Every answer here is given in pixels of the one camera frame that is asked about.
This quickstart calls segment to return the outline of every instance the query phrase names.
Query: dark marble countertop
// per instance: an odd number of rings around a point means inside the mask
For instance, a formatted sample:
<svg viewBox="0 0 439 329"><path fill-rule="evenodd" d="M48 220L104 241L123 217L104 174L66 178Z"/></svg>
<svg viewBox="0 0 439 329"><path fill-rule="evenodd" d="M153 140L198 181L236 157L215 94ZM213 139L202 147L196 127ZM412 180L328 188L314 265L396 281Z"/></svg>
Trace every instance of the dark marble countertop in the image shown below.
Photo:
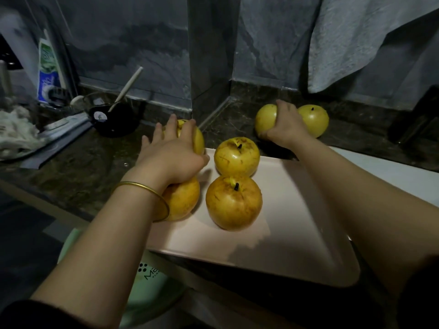
<svg viewBox="0 0 439 329"><path fill-rule="evenodd" d="M223 140L246 136L253 139L262 155L289 159L293 154L273 143L259 141L253 120L261 105L274 102L231 98L210 122L201 128L206 147L216 148ZM304 100L297 94L284 99L298 106L322 105L330 124L321 140L332 146L397 161L431 171L439 171L439 143L419 137L410 146L400 147L386 139L395 111L337 101ZM91 221L108 199L113 186L134 165L142 135L152 127L141 124L123 138L104 138L94 129L53 157L40 170L19 168L19 162L0 164L0 179L22 188L87 221ZM357 285L337 289L318 284L228 268L220 265L165 256L194 273L237 292L249 300L285 316L307 328L336 325L350 328L383 328L392 311L385 293L363 265Z"/></svg>

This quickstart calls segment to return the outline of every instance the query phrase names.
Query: toothpaste tube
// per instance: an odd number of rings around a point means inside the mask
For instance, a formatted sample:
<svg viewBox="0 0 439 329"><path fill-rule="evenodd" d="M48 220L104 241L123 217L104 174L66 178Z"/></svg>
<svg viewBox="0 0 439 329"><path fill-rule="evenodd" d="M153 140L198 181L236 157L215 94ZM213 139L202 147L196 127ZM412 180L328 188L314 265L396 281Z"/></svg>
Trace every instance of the toothpaste tube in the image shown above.
<svg viewBox="0 0 439 329"><path fill-rule="evenodd" d="M37 99L41 103L49 104L47 92L54 86L61 87L55 54L50 43L46 39L40 39L38 45L38 91Z"/></svg>

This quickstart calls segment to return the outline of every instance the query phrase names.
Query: yellow apple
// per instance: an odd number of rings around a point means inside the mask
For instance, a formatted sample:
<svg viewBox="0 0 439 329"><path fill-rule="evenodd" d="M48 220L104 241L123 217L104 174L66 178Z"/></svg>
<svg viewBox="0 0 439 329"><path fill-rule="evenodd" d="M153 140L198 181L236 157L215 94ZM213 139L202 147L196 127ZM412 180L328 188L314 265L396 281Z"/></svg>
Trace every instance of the yellow apple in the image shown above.
<svg viewBox="0 0 439 329"><path fill-rule="evenodd" d="M308 132L315 138L321 136L329 124L328 113L318 105L303 105L298 110L308 127Z"/></svg>
<svg viewBox="0 0 439 329"><path fill-rule="evenodd" d="M274 127L276 123L277 106L274 104L266 104L256 114L255 131L258 137L262 132Z"/></svg>
<svg viewBox="0 0 439 329"><path fill-rule="evenodd" d="M181 133L181 128L183 127L184 123L187 120L178 120L178 124L177 124L177 136L180 137L180 133ZM204 154L204 137L203 137L203 133L201 133L200 129L198 127L195 127L195 131L194 131L194 152L196 154L202 155Z"/></svg>
<svg viewBox="0 0 439 329"><path fill-rule="evenodd" d="M245 175L222 175L207 188L206 206L212 220L227 231L249 227L262 208L262 193Z"/></svg>
<svg viewBox="0 0 439 329"><path fill-rule="evenodd" d="M234 137L222 142L215 150L213 160L223 175L251 176L259 165L258 146L249 138Z"/></svg>
<svg viewBox="0 0 439 329"><path fill-rule="evenodd" d="M163 192L163 198L169 205L168 221L186 217L198 202L200 183L196 177L191 180L169 185Z"/></svg>

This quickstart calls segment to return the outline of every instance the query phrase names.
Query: gold bangle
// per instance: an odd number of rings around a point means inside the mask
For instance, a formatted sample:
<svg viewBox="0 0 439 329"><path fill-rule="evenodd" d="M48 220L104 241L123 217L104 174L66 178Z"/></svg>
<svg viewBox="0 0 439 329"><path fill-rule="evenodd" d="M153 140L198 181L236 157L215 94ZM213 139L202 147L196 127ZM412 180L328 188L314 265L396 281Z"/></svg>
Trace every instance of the gold bangle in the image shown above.
<svg viewBox="0 0 439 329"><path fill-rule="evenodd" d="M167 218L169 217L169 214L170 214L169 204L166 202L166 200L163 198L163 196L160 195L159 193L157 193L154 189L152 189L152 188L150 188L150 187L148 187L148 186L142 185L141 183L137 183L137 182L121 181L121 182L119 182L119 183L116 185L116 187L114 187L114 189L113 189L113 193L114 193L114 191L116 190L116 188L118 188L119 186L123 186L123 185L137 186L137 187L140 187L140 188L146 189L146 190L148 190L149 192L151 192L151 193L157 195L157 196L162 200L162 202L165 204L165 208L166 208L166 216L165 216L165 218L162 218L162 219L158 219L158 220L153 221L153 223L156 223L156 222L158 222L158 221L164 221L165 219L167 219Z"/></svg>

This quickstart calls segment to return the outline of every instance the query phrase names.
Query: gray towel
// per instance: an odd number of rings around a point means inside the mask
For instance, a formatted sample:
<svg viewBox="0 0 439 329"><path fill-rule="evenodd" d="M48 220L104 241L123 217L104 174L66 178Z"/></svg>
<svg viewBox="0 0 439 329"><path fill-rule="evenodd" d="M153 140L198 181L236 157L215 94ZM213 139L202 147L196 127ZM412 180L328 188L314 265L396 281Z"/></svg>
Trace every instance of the gray towel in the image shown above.
<svg viewBox="0 0 439 329"><path fill-rule="evenodd" d="M311 36L308 90L367 65L387 33L439 8L439 0L322 0Z"/></svg>

